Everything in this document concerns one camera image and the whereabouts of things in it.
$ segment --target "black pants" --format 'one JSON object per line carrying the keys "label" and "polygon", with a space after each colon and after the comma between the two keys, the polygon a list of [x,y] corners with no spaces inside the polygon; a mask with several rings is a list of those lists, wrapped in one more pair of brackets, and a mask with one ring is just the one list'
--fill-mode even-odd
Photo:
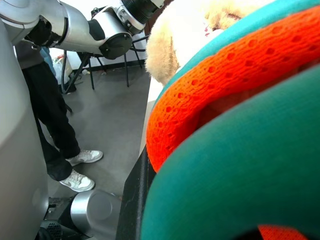
{"label": "black pants", "polygon": [[[22,72],[29,88],[47,172],[56,181],[64,180],[72,171],[66,159],[80,152],[75,131],[67,118],[65,100],[58,90],[54,74],[45,62],[23,69]],[[47,127],[60,152],[45,139],[39,120]]]}

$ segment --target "gray sweater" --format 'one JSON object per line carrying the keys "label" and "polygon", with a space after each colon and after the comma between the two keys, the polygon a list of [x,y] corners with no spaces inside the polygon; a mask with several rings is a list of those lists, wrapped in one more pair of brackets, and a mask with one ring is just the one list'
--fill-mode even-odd
{"label": "gray sweater", "polygon": [[33,49],[32,43],[27,41],[20,41],[15,45],[16,58],[18,59],[21,69],[27,69],[41,64],[44,58],[41,56],[40,50],[41,47]]}

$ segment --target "black cable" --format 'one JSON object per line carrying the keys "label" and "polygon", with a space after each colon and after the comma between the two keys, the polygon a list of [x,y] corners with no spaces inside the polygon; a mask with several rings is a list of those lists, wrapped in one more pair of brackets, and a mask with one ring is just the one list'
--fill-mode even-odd
{"label": "black cable", "polygon": [[133,48],[133,47],[130,47],[130,50],[136,51],[136,52],[145,52],[146,51],[145,49],[137,49],[137,48]]}
{"label": "black cable", "polygon": [[67,64],[67,51],[63,51],[63,62],[62,62],[62,70],[61,70],[61,91],[63,94],[67,94],[71,85],[69,85],[68,89],[65,90],[65,71],[66,71],[66,64]]}
{"label": "black cable", "polygon": [[145,39],[149,38],[149,36],[150,36],[150,35],[147,35],[147,36],[144,36],[144,37],[139,38],[139,39],[137,39],[137,40],[134,40],[134,41],[132,41],[132,43],[135,44],[135,43],[137,43],[137,42],[140,42],[140,41],[142,41],[142,40],[145,40]]}

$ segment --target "fluffy beige fur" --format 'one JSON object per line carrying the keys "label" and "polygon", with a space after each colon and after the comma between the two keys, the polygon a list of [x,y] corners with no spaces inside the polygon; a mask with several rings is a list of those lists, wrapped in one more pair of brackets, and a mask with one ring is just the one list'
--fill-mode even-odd
{"label": "fluffy beige fur", "polygon": [[225,30],[274,0],[175,0],[155,22],[146,46],[146,69],[165,85],[210,38],[204,26]]}

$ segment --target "robotic arm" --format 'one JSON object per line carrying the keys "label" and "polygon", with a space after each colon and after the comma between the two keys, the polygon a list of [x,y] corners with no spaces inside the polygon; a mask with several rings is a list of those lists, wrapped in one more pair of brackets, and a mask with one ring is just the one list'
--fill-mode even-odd
{"label": "robotic arm", "polygon": [[58,0],[3,0],[0,17],[13,44],[25,38],[37,46],[101,54],[115,59],[132,45],[164,0],[108,0],[92,20]]}

